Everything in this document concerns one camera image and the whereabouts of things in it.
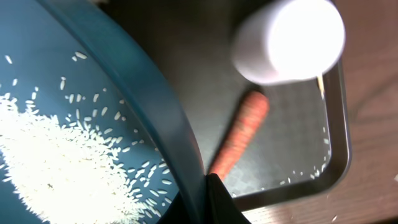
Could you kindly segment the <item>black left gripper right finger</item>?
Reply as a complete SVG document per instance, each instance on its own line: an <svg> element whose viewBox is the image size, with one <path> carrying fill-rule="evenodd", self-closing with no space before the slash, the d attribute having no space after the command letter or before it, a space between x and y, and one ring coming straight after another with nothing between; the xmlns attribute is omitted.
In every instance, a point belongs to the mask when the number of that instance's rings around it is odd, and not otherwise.
<svg viewBox="0 0 398 224"><path fill-rule="evenodd" d="M206 222L210 224L250 224L235 206L217 174L206 176Z"/></svg>

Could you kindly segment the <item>pink plastic cup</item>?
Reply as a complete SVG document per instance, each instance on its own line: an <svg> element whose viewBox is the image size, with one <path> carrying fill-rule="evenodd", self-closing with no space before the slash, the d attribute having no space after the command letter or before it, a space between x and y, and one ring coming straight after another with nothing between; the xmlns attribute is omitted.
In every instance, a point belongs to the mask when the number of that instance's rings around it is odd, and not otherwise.
<svg viewBox="0 0 398 224"><path fill-rule="evenodd" d="M234 36L231 58L250 82L300 82L335 66L345 39L344 22L331 1L274 1L242 22Z"/></svg>

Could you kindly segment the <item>large dark blue plate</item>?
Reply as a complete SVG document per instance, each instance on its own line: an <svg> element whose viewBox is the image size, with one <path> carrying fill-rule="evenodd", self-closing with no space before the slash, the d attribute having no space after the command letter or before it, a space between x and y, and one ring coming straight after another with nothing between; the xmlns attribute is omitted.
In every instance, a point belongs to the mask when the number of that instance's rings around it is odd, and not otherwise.
<svg viewBox="0 0 398 224"><path fill-rule="evenodd" d="M1 57L77 52L107 74L156 146L182 199L179 223L205 223L206 180L193 131L141 47L88 1L1 2Z"/></svg>

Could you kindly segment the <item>orange carrot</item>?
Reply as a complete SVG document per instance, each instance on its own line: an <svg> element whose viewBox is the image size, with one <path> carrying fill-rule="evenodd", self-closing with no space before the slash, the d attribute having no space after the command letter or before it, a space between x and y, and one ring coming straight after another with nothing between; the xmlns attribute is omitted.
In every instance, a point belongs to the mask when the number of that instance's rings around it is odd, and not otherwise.
<svg viewBox="0 0 398 224"><path fill-rule="evenodd" d="M269 112L269 100L258 91L247 94L228 131L226 139L210 166L209 173L223 180L240 160Z"/></svg>

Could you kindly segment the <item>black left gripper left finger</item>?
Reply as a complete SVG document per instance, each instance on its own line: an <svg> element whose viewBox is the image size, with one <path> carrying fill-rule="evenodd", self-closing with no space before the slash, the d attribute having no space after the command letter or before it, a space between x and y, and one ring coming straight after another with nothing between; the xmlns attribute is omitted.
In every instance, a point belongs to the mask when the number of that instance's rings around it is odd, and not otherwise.
<svg viewBox="0 0 398 224"><path fill-rule="evenodd" d="M166 213L160 218L157 224L178 224L182 218L182 199L178 193L172 200Z"/></svg>

